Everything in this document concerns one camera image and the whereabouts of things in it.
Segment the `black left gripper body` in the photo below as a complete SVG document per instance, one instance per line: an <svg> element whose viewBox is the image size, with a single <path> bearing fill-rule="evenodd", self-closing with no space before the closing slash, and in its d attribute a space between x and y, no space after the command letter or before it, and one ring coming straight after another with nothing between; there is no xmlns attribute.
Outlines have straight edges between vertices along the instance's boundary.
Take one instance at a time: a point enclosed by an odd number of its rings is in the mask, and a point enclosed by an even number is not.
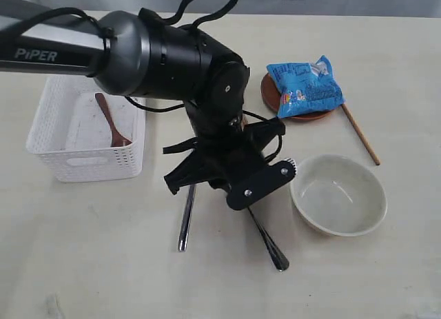
<svg viewBox="0 0 441 319"><path fill-rule="evenodd" d="M220 173L208 181L214 189L230 192L235 185L269 165L269 159L258 151L244 133L244 127L220 139L198 137L195 150Z"/></svg>

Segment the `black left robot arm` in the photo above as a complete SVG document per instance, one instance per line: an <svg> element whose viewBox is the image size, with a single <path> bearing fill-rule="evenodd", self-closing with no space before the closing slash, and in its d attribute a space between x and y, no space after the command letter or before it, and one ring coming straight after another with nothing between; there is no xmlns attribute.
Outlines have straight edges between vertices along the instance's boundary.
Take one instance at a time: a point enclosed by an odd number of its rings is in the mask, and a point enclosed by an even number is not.
<svg viewBox="0 0 441 319"><path fill-rule="evenodd" d="M181 25L191 2L182 0L169 18L144 8L95 19L78 8L1 0L1 69L83 75L108 94L181 101L195 136L164 149L188 152L165 177L170 191L207 182L231 194L265 196L296 173L288 162L263 155L285 126L278 119L243 125L249 68L201 30L238 0Z"/></svg>

